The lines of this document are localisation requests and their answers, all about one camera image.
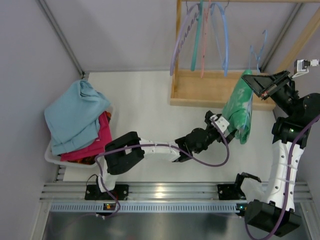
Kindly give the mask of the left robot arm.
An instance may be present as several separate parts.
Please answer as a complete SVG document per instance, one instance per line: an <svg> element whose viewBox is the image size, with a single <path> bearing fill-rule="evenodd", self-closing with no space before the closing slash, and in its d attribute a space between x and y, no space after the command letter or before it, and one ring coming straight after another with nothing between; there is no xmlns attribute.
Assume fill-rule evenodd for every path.
<svg viewBox="0 0 320 240"><path fill-rule="evenodd" d="M131 170L142 160L184 163L188 160L196 161L194 154L206 151L215 141L228 147L236 135L236 130L230 127L230 121L221 114L207 111L204 122L206 128L195 128L189 134L170 142L146 140L136 131L128 132L111 141L104 147L104 152L95 157L96 160L104 158L103 163L98 164L98 189L102 193L112 191L117 177Z"/></svg>

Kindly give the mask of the green tie-dye trousers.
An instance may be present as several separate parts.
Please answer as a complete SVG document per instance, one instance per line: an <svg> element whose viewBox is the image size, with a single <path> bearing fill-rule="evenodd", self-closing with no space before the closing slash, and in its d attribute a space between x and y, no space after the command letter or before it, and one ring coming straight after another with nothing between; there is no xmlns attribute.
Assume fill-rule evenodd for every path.
<svg viewBox="0 0 320 240"><path fill-rule="evenodd" d="M241 145L247 143L251 132L253 91L243 80L244 75L251 74L250 69L241 74L222 110L222 116L229 122L228 132L235 132L234 136Z"/></svg>

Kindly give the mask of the thin blue wire hanger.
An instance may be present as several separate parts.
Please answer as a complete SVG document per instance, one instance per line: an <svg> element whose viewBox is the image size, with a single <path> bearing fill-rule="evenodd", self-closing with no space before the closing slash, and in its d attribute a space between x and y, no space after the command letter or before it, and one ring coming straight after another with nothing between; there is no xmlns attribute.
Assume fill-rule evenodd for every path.
<svg viewBox="0 0 320 240"><path fill-rule="evenodd" d="M252 45L249 48L250 53L249 53L248 69L245 71L245 74L252 74L252 71L251 71L252 56L254 56L254 58L256 60L256 72L258 74L261 73L260 69L259 69L259 64L260 64L260 60L261 60L261 56L262 56L265 44L267 42L268 31L265 29L262 34L264 35L264 40L263 40L263 44L262 44L262 47L260 48L259 52L256 53L254 50L254 47ZM245 120L244 120L244 124L242 126L243 131L246 128L248 128L248 129L250 128L249 124L251 121L251 111L252 111L252 102L253 102L253 94L254 94L253 90L247 84L245 85L245 90L246 90L246 92L245 92L246 96L248 97L248 101L245 104L246 109L245 109Z"/></svg>

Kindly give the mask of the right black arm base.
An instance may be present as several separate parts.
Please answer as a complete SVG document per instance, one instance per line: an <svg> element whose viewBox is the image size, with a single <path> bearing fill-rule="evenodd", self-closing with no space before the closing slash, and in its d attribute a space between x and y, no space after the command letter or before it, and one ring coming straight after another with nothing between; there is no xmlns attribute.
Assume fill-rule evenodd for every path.
<svg viewBox="0 0 320 240"><path fill-rule="evenodd" d="M228 200L246 200L245 194L241 188L235 183L218 184L217 185L218 198L221 201Z"/></svg>

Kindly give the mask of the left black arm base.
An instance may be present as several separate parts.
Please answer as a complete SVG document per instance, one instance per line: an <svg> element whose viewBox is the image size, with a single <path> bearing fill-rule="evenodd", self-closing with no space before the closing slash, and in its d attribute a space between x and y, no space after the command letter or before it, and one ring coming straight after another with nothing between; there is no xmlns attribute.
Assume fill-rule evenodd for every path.
<svg viewBox="0 0 320 240"><path fill-rule="evenodd" d="M117 200L125 200L129 194L129 186L127 184L116 184L115 188L111 190L110 193ZM97 184L90 184L86 186L84 199L86 201L113 200L107 192L101 192Z"/></svg>

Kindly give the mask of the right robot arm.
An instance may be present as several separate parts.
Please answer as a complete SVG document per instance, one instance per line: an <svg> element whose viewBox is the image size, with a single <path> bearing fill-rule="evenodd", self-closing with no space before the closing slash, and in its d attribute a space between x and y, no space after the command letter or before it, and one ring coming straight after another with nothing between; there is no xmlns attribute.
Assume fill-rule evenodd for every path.
<svg viewBox="0 0 320 240"><path fill-rule="evenodd" d="M271 98L287 117L278 117L272 127L273 161L265 190L261 180L243 173L239 188L247 200L245 227L255 227L283 237L297 229L301 217L295 214L294 189L300 158L307 146L311 127L320 119L320 95L299 97L287 70L273 75L246 74L242 78L261 99Z"/></svg>

